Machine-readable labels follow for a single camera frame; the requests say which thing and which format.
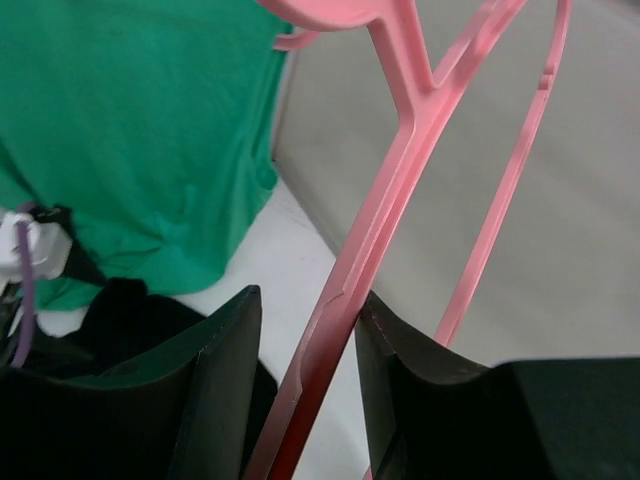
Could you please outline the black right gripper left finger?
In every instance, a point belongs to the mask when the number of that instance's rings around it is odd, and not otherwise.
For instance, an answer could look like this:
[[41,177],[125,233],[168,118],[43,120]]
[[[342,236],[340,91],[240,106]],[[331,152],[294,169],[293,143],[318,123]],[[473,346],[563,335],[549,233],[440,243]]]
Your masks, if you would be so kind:
[[81,327],[1,367],[5,479],[236,479],[251,429],[261,292],[200,314],[113,284]]

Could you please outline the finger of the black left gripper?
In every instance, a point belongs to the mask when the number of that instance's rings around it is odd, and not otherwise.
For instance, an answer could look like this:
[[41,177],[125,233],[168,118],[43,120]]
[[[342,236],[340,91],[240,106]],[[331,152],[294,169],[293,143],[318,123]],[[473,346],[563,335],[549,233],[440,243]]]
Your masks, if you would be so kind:
[[59,204],[55,204],[51,208],[36,206],[34,219],[41,224],[54,223],[59,225],[71,240],[66,263],[62,273],[57,274],[56,278],[74,279],[94,286],[106,285],[106,276],[77,238],[70,208]]

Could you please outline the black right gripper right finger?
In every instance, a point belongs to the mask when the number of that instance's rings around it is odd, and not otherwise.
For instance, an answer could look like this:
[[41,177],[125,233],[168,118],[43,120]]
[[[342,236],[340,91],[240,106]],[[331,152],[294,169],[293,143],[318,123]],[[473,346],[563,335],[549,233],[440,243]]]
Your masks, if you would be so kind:
[[355,329],[376,479],[635,479],[635,357],[485,367],[370,295]]

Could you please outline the black t shirt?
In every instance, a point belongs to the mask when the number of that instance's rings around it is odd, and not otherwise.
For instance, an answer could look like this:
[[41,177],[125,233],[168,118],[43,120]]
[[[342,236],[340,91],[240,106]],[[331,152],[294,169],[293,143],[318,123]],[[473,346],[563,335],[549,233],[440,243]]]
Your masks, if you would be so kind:
[[80,329],[62,339],[88,359],[64,353],[49,362],[48,395],[66,406],[178,405],[191,392],[196,367],[220,352],[220,366],[205,373],[214,397],[269,403],[276,381],[257,358],[261,317],[256,285],[203,315],[149,293],[142,281],[114,279],[91,302]]

